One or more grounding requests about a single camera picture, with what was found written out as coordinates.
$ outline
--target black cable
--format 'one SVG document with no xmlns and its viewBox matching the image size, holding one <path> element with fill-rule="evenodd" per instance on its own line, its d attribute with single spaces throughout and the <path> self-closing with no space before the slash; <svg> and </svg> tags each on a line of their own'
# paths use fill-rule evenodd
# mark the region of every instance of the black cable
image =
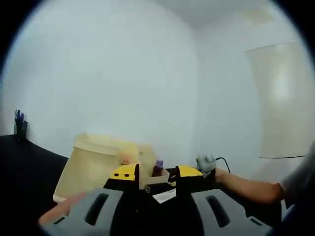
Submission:
<svg viewBox="0 0 315 236">
<path fill-rule="evenodd" d="M 225 164 L 226 164 L 226 166 L 227 166 L 228 172 L 231 173 L 230 168 L 229 168 L 229 166 L 228 166 L 226 160 L 225 160 L 223 157 L 218 157 L 218 158 L 216 159 L 216 161 L 217 161 L 217 160 L 220 160 L 220 159 L 222 159 L 222 160 L 225 161 Z"/>
</svg>

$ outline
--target pen holder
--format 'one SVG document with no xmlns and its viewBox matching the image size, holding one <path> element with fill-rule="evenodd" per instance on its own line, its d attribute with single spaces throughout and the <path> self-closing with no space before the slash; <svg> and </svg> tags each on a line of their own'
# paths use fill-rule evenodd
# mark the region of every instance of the pen holder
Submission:
<svg viewBox="0 0 315 236">
<path fill-rule="evenodd" d="M 27 139 L 28 123 L 24 120 L 15 119 L 14 134 L 18 141 L 24 141 Z"/>
</svg>

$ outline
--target human arm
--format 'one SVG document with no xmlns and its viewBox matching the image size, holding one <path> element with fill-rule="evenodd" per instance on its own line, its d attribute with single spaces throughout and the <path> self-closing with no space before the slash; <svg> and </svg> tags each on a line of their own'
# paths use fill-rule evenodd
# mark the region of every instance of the human arm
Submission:
<svg viewBox="0 0 315 236">
<path fill-rule="evenodd" d="M 284 197 L 284 191 L 278 183 L 248 180 L 218 168 L 216 182 L 257 203 L 270 204 Z"/>
</svg>

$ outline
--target whiteboard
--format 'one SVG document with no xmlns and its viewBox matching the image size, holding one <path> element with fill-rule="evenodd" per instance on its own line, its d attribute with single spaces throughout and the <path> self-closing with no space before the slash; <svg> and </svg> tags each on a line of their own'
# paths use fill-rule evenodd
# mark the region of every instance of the whiteboard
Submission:
<svg viewBox="0 0 315 236">
<path fill-rule="evenodd" d="M 302 45 L 245 53 L 259 96 L 262 157 L 305 155 L 315 139 L 315 79 Z"/>
</svg>

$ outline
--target ceiling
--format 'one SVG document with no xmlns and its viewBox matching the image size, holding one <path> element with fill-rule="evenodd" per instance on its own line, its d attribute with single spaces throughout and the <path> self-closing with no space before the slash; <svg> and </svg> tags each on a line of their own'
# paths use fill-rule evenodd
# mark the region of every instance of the ceiling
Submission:
<svg viewBox="0 0 315 236">
<path fill-rule="evenodd" d="M 192 28 L 206 26 L 239 10 L 257 7 L 268 0 L 154 0 L 181 17 Z"/>
</svg>

